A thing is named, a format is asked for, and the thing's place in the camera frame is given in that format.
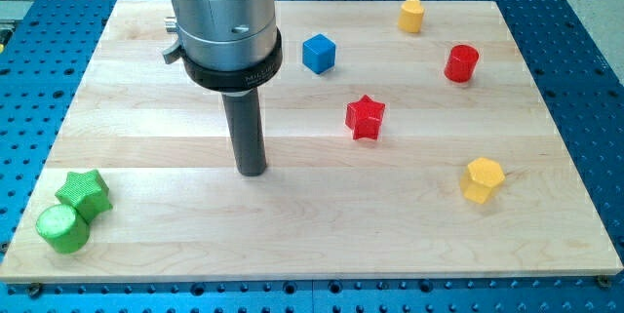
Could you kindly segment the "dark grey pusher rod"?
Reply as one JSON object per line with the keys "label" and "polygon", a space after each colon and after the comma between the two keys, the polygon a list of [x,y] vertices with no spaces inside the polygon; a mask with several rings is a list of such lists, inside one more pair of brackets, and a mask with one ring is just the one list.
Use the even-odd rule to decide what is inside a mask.
{"label": "dark grey pusher rod", "polygon": [[238,172],[260,176],[266,169],[261,112],[257,89],[243,95],[222,95]]}

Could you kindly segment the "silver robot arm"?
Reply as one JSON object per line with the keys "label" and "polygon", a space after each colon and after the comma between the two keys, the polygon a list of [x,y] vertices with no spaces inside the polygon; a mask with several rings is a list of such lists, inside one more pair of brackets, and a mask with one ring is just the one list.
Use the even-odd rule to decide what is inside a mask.
{"label": "silver robot arm", "polygon": [[177,38],[165,63],[182,60],[199,86],[219,92],[236,166],[244,176],[266,169],[257,89],[279,71],[282,37],[275,0],[171,0],[167,29]]}

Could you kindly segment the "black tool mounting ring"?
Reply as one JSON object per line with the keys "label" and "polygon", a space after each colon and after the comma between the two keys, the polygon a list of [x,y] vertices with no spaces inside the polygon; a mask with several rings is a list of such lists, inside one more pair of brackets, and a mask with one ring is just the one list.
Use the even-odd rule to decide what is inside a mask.
{"label": "black tool mounting ring", "polygon": [[199,86],[221,93],[249,91],[271,80],[279,71],[282,60],[282,35],[277,29],[276,43],[269,55],[255,64],[236,71],[208,69],[194,62],[181,48],[181,58],[186,73]]}

